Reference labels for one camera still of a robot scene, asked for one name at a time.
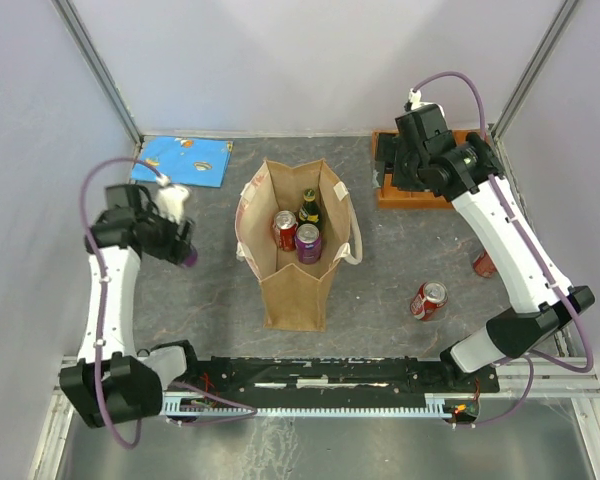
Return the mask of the purple soda can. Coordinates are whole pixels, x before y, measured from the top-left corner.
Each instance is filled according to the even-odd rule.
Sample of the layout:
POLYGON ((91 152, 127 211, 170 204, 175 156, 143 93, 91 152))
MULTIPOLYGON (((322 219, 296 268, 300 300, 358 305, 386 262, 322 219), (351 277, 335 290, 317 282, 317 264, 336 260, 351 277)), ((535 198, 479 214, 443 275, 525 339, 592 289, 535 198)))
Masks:
POLYGON ((295 245, 300 263, 317 263, 322 252, 322 237, 317 226, 311 223, 300 225, 296 230, 295 245))
POLYGON ((189 253, 183 258, 180 262, 180 266, 183 268, 191 268, 195 265, 198 259, 198 251, 197 249, 191 245, 189 253))

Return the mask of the green glass bottle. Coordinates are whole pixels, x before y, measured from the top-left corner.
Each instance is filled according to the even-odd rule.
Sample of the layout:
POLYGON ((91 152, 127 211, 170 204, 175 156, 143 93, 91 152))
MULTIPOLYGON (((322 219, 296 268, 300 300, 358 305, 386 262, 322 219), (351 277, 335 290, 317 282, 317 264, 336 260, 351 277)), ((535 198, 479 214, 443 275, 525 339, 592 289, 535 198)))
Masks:
POLYGON ((319 231, 322 230, 323 214, 316 197, 316 191, 312 188, 303 192, 303 203, 298 211, 298 222, 300 225, 311 224, 319 231))

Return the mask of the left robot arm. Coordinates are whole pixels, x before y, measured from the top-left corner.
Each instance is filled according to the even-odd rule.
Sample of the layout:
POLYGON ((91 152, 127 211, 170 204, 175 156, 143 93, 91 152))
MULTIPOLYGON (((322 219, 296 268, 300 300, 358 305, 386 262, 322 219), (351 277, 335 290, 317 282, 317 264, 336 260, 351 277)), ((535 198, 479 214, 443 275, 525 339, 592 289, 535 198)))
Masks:
POLYGON ((89 314, 77 363, 59 375, 62 392, 90 428, 156 416, 173 383, 189 390, 201 366, 187 340, 159 344, 140 357, 133 338, 134 295, 141 261, 153 257, 189 267, 197 260, 194 223, 182 185, 151 193, 138 184, 106 189, 106 208, 85 238, 91 272, 89 314))

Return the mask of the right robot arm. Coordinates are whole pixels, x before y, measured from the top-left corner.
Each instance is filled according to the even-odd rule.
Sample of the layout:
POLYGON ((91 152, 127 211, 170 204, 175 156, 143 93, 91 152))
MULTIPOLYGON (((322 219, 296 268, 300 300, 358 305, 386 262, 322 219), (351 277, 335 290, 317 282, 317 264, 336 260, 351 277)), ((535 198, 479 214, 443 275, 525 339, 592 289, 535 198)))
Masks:
POLYGON ((415 100, 395 123, 394 152, 377 160, 377 174, 392 174, 399 190, 425 190, 449 202, 476 234, 509 296, 509 309, 442 353, 440 382, 461 391, 475 371, 519 358, 574 322, 595 296, 588 286, 573 285, 550 259, 483 135, 470 132, 457 142, 442 107, 415 100))

